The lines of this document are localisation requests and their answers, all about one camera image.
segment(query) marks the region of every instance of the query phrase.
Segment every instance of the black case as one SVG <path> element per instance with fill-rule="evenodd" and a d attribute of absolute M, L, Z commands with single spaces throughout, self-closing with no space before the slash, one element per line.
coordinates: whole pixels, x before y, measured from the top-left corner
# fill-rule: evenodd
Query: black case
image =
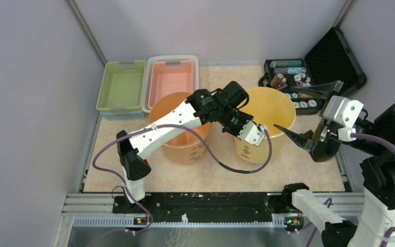
<path fill-rule="evenodd" d="M 347 43 L 343 32 L 337 27 L 331 28 L 323 38 L 307 53 L 304 59 L 272 59 L 264 63 L 264 71 L 270 77 L 269 82 L 275 76 L 273 68 L 270 67 L 272 61 L 277 60 L 301 60 L 302 66 L 307 69 L 307 75 L 311 78 L 312 85 L 320 85 L 336 80 L 341 80 L 344 85 L 337 95 L 348 96 L 366 84 L 367 77 L 358 64 L 352 50 Z M 290 89 L 296 86 L 294 75 L 285 75 L 288 87 L 281 90 L 283 93 L 292 94 Z M 311 99 L 297 98 L 293 102 L 306 101 Z M 317 106 L 313 108 L 298 108 L 298 115 L 315 114 L 323 106 L 323 101 L 314 98 Z"/>

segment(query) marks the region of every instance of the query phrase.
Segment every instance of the plastic bucket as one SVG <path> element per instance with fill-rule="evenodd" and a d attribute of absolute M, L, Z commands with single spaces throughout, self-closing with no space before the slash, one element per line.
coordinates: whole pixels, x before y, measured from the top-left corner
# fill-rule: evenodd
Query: plastic bucket
<path fill-rule="evenodd" d="M 173 111 L 179 104 L 181 104 L 190 93 L 178 92 L 166 95 L 161 98 L 152 108 L 149 114 L 149 123 L 153 123 L 169 112 Z M 205 141 L 207 141 L 208 133 L 211 123 L 206 123 L 197 128 L 193 128 Z M 186 131 L 174 139 L 161 146 L 166 156 L 173 162 L 178 164 L 189 165 L 200 160 L 206 149 L 204 145 L 193 134 Z"/>
<path fill-rule="evenodd" d="M 288 138 L 273 125 L 277 124 L 291 129 L 296 119 L 296 109 L 292 101 L 282 92 L 269 87 L 254 87 L 246 90 L 249 94 L 249 103 L 241 109 L 254 116 L 256 124 L 267 125 L 272 141 L 272 154 L 277 155 Z M 236 153 L 244 160 L 263 164 L 268 157 L 268 141 L 263 140 L 259 147 L 244 140 L 234 138 Z"/>

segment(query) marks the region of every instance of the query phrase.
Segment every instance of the small container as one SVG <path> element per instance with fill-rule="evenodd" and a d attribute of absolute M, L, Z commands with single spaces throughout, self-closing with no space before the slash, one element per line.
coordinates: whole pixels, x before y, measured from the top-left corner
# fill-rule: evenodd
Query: small container
<path fill-rule="evenodd" d="M 173 111 L 190 95 L 190 93 L 178 92 L 169 94 L 160 99 L 149 114 L 149 123 L 151 124 Z M 193 130 L 207 142 L 210 127 L 211 123 L 206 123 L 197 128 L 193 128 Z M 195 163 L 206 153 L 206 149 L 201 141 L 188 131 L 171 139 L 166 144 L 162 145 L 161 149 L 171 161 L 184 165 Z"/>
<path fill-rule="evenodd" d="M 344 82 L 343 87 L 337 93 L 338 96 L 351 95 L 364 86 L 367 81 L 367 77 L 358 64 L 343 32 L 338 27 L 332 27 L 303 59 L 268 59 L 264 62 L 264 73 L 268 76 L 268 81 L 275 77 L 275 72 L 281 73 L 283 70 L 288 73 L 285 75 L 288 87 L 284 88 L 282 92 L 289 94 L 293 92 L 291 87 L 300 85 L 299 78 L 289 74 L 290 67 L 294 67 L 294 69 L 304 67 L 300 73 L 301 81 L 310 85 L 322 85 L 336 80 Z M 258 85 L 264 86 L 264 82 L 260 80 Z M 305 98 L 305 96 L 293 97 L 292 101 L 300 104 Z M 320 98 L 314 98 L 314 100 L 317 104 L 304 108 L 299 107 L 296 110 L 297 114 L 318 113 L 324 106 L 324 101 Z"/>
<path fill-rule="evenodd" d="M 96 109 L 108 119 L 144 118 L 141 110 L 146 61 L 105 65 Z"/>
<path fill-rule="evenodd" d="M 148 108 L 166 95 L 176 92 L 193 93 L 193 62 L 165 61 L 156 62 L 152 66 L 149 86 Z"/>
<path fill-rule="evenodd" d="M 146 112 L 150 113 L 151 109 L 148 107 L 149 102 L 149 90 L 151 86 L 152 80 L 152 67 L 157 62 L 179 62 L 179 61 L 189 61 L 193 64 L 193 89 L 199 89 L 199 61 L 196 56 L 192 55 L 171 55 L 171 56 L 158 56 L 158 57 L 151 57 L 146 66 L 145 71 L 145 84 L 143 85 L 143 104 L 141 109 Z"/>
<path fill-rule="evenodd" d="M 291 129 L 296 120 L 296 109 L 289 97 L 270 87 L 254 87 L 246 91 L 249 94 L 249 103 L 241 111 L 254 116 L 256 124 L 267 126 L 272 141 L 272 155 L 278 155 L 288 137 L 273 125 L 277 124 Z M 268 157 L 267 138 L 260 146 L 252 145 L 237 137 L 234 137 L 234 142 L 236 153 L 245 161 L 256 164 L 263 164 L 266 161 Z"/>

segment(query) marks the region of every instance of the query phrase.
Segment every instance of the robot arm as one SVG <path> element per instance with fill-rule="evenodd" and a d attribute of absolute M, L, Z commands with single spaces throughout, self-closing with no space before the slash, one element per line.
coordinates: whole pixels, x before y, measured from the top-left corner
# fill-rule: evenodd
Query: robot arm
<path fill-rule="evenodd" d="M 158 129 L 157 126 L 175 124 L 196 128 L 207 122 L 219 122 L 223 126 L 222 132 L 259 146 L 265 138 L 266 126 L 256 126 L 253 122 L 254 117 L 239 111 L 238 108 L 245 100 L 247 104 L 248 98 L 247 92 L 235 81 L 223 89 L 217 89 L 214 94 L 207 89 L 196 90 L 172 112 L 143 128 L 154 131 L 138 134 L 118 143 L 120 162 L 131 195 L 137 201 L 145 197 L 144 179 L 151 171 L 146 161 L 148 156 L 185 131 L 179 128 Z M 125 135 L 127 133 L 121 131 L 117 138 Z M 127 196 L 130 202 L 134 203 L 129 195 Z"/>
<path fill-rule="evenodd" d="M 394 247 L 395 233 L 389 239 L 383 236 L 390 227 L 395 227 L 395 155 L 375 142 L 354 138 L 353 133 L 378 136 L 395 145 L 395 104 L 371 123 L 366 117 L 358 117 L 363 110 L 362 103 L 335 96 L 342 85 L 341 81 L 335 81 L 307 89 L 292 88 L 326 100 L 320 113 L 323 119 L 315 132 L 297 134 L 281 126 L 276 127 L 299 147 L 307 150 L 316 162 L 331 159 L 341 144 L 373 155 L 361 163 L 365 178 L 365 204 L 360 223 L 354 226 L 334 215 L 304 188 L 290 191 L 291 204 L 319 229 L 325 247 L 376 247 L 382 241 Z"/>

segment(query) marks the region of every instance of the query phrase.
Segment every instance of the white cable clip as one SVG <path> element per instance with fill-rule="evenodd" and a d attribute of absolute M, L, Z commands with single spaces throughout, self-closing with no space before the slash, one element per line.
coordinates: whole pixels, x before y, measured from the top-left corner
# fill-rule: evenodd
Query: white cable clip
<path fill-rule="evenodd" d="M 154 131 L 158 130 L 158 127 L 157 127 L 155 122 L 151 123 L 151 129 L 154 130 Z"/>

